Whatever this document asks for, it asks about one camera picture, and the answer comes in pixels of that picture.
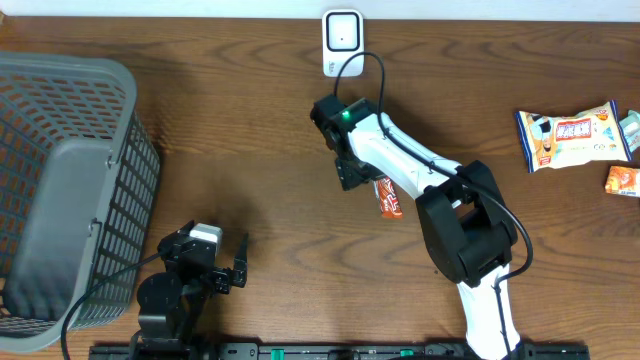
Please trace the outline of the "brown chocolate bar wrapper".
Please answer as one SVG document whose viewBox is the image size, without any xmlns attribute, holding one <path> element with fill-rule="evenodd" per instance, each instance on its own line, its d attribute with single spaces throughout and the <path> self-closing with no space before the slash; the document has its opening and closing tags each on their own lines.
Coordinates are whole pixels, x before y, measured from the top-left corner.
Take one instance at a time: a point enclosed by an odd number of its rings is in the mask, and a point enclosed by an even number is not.
<svg viewBox="0 0 640 360">
<path fill-rule="evenodd" d="M 388 219 L 402 219 L 403 211 L 391 179 L 384 177 L 375 180 L 373 185 L 381 215 Z"/>
</svg>

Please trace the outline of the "grey plastic shopping basket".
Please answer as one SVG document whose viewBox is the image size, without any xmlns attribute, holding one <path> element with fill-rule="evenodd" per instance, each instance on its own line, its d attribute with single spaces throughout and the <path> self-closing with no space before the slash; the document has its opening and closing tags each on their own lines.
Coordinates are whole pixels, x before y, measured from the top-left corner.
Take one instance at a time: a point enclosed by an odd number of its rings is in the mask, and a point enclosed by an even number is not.
<svg viewBox="0 0 640 360">
<path fill-rule="evenodd" d="M 1 56 L 1 347 L 28 353 L 129 306 L 160 160 L 130 71 Z"/>
</svg>

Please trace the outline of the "yellow snack bag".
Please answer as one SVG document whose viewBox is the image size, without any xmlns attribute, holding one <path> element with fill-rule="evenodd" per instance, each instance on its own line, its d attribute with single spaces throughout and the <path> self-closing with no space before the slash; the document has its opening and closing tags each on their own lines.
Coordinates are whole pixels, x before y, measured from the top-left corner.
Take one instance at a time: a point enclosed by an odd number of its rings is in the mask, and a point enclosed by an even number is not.
<svg viewBox="0 0 640 360">
<path fill-rule="evenodd" d="M 518 111 L 515 119 L 530 173 L 592 161 L 631 160 L 631 150 L 624 138 L 614 100 L 574 116 Z"/>
</svg>

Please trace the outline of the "orange tissue pack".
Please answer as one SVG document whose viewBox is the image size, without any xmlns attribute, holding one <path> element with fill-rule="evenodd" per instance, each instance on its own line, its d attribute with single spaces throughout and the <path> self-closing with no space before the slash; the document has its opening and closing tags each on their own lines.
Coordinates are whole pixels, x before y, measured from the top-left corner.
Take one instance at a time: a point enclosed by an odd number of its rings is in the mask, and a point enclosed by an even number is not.
<svg viewBox="0 0 640 360">
<path fill-rule="evenodd" d="M 639 170 L 611 166 L 605 182 L 605 192 L 614 195 L 639 197 Z"/>
</svg>

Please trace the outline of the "green wet wipes pack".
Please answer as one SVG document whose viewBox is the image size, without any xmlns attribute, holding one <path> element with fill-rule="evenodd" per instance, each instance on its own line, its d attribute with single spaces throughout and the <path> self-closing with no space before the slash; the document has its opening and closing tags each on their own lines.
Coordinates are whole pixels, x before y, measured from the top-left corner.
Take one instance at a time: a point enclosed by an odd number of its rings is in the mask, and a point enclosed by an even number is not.
<svg viewBox="0 0 640 360">
<path fill-rule="evenodd" d="M 629 110 L 627 117 L 620 121 L 629 150 L 634 152 L 640 146 L 640 114 Z"/>
</svg>

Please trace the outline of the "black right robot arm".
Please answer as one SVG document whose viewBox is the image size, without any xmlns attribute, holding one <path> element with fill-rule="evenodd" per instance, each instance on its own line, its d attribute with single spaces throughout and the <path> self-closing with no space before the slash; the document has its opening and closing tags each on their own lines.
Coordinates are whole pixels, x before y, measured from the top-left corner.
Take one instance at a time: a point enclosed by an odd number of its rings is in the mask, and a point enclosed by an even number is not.
<svg viewBox="0 0 640 360">
<path fill-rule="evenodd" d="M 414 200 L 427 252 L 458 288 L 466 340 L 475 355 L 514 355 L 520 336 L 507 277 L 516 221 L 489 168 L 433 153 L 366 99 L 345 105 L 327 95 L 314 103 L 310 119 L 336 154 L 344 190 L 389 178 Z"/>
</svg>

